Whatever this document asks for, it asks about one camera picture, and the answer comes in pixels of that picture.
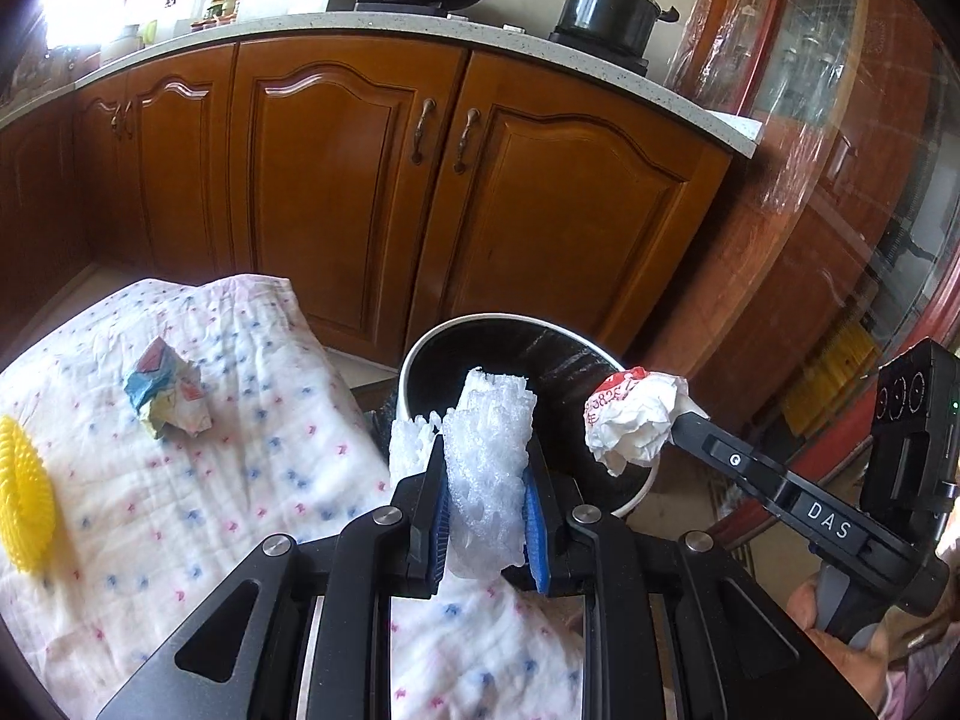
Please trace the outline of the person's right hand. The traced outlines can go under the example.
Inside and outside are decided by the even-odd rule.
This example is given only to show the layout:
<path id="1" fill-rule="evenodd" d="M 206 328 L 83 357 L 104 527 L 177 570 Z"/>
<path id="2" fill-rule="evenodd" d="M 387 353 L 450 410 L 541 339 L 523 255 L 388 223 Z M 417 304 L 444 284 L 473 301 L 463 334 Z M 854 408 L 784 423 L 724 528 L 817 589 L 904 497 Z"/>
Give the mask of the person's right hand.
<path id="1" fill-rule="evenodd" d="M 898 718 L 901 700 L 890 678 L 890 637 L 884 624 L 872 634 L 864 650 L 854 650 L 815 627 L 817 622 L 817 578 L 806 578 L 789 596 L 786 611 L 791 619 L 822 650 L 857 694 L 866 700 L 878 718 Z"/>

